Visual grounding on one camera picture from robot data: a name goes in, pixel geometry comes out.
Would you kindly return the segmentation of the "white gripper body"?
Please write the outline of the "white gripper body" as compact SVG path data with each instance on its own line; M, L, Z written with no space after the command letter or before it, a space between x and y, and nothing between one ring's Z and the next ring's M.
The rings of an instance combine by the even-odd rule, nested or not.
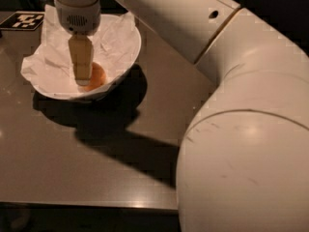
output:
M99 0L73 5L55 0L61 26L70 34L94 35L100 24Z

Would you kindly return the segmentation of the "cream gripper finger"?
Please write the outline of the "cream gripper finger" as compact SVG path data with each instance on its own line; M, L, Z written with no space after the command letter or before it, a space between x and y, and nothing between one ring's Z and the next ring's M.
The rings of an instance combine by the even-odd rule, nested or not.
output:
M90 84L94 47L86 35L74 34L69 39L70 58L75 82L79 86Z

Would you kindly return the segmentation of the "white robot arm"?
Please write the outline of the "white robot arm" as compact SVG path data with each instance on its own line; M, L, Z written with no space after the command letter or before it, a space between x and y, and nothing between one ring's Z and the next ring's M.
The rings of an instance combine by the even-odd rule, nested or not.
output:
M233 0L116 0L214 82L179 151L182 232L309 232L309 59ZM84 41L99 0L55 0Z

